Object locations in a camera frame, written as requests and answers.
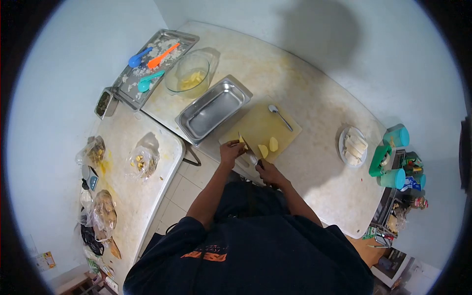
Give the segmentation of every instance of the table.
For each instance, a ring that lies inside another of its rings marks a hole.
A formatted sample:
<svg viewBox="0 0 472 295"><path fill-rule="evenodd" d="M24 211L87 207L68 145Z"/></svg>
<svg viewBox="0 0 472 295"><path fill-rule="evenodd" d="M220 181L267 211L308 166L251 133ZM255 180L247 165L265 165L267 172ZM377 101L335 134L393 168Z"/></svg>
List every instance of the table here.
<svg viewBox="0 0 472 295"><path fill-rule="evenodd" d="M384 190L369 176L368 170L386 128L343 87L287 51L236 31L199 22L188 22L179 31L200 37L192 50L212 47L220 52L211 85L232 74L254 94L250 103L215 129L197 148L219 161L218 138L258 99L269 95L303 129L274 164L322 222L336 224L345 234L360 238ZM190 102L167 94L161 83L143 110L188 141L175 117ZM338 137L348 125L360 129L369 144L366 163L358 169L346 167L339 157ZM236 167L235 171L248 177L241 167Z"/></svg>
<svg viewBox="0 0 472 295"><path fill-rule="evenodd" d="M121 252L121 260L105 249L103 261L114 272L114 280L123 286L125 277L136 262L139 250L154 219L157 208L174 177L185 153L182 139L142 112L133 113L118 103L111 117L105 117L96 135L105 142L105 156L95 170L99 176L92 197L103 189L110 192L117 213L113 239ZM160 159L155 172L147 179L132 180L125 176L130 151L149 135L159 142Z"/></svg>

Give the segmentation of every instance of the cutting board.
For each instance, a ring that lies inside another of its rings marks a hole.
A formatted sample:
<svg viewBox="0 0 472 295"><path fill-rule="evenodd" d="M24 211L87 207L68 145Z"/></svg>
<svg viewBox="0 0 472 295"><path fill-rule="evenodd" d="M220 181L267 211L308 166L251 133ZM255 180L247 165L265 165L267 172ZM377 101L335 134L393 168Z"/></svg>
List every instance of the cutting board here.
<svg viewBox="0 0 472 295"><path fill-rule="evenodd" d="M277 106L279 113L293 128L293 132L288 129L287 125L278 114L269 111L270 104ZM218 140L219 143L223 144L230 140L239 139L238 131L254 151L258 159L262 158L262 154L257 146L263 144L269 148L269 139L275 137L278 141L278 150L275 152L269 150L269 154L266 157L269 163L273 163L284 149L300 134L302 128L279 104L274 102L269 96L266 96L265 98L259 99L254 107ZM242 155L241 158L243 158L244 161L240 161L238 164L251 175L259 176L259 174L250 167L251 165L248 164L251 163L249 157Z"/></svg>

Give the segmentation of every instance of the knife handle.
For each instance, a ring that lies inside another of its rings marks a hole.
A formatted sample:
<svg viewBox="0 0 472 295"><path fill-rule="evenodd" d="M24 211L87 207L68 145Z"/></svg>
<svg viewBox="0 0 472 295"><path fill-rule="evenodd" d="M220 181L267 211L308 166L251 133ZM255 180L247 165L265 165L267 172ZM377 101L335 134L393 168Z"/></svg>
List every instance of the knife handle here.
<svg viewBox="0 0 472 295"><path fill-rule="evenodd" d="M262 164L262 160L261 160L261 159L259 159L259 160L257 161L257 165L259 165L263 170L265 170L264 165ZM271 184L271 185L269 185L269 186L271 186L275 191L278 190L278 186L276 186L276 185Z"/></svg>

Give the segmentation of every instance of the green container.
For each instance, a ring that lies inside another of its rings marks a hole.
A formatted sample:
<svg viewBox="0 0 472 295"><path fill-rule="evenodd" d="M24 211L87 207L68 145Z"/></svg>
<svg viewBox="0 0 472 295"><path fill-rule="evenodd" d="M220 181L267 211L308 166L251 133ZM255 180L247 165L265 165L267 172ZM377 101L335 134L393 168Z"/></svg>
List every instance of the green container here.
<svg viewBox="0 0 472 295"><path fill-rule="evenodd" d="M389 144L392 148L407 146L410 144L410 134L405 127L394 130L384 135L384 144Z"/></svg>
<svg viewBox="0 0 472 295"><path fill-rule="evenodd" d="M383 187L402 189L405 185L405 178L406 174L403 168L387 170L380 177L380 185Z"/></svg>

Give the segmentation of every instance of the man's left hand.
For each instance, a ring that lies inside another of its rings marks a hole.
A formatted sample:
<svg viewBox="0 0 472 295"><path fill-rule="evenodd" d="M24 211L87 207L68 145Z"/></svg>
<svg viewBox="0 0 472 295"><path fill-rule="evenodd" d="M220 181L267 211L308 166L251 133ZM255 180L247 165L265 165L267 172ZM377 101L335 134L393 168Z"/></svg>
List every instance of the man's left hand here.
<svg viewBox="0 0 472 295"><path fill-rule="evenodd" d="M219 153L221 155L222 166L233 169L235 166L235 160L246 152L244 149L245 143L240 143L239 140L231 140L227 143L222 144L219 147Z"/></svg>

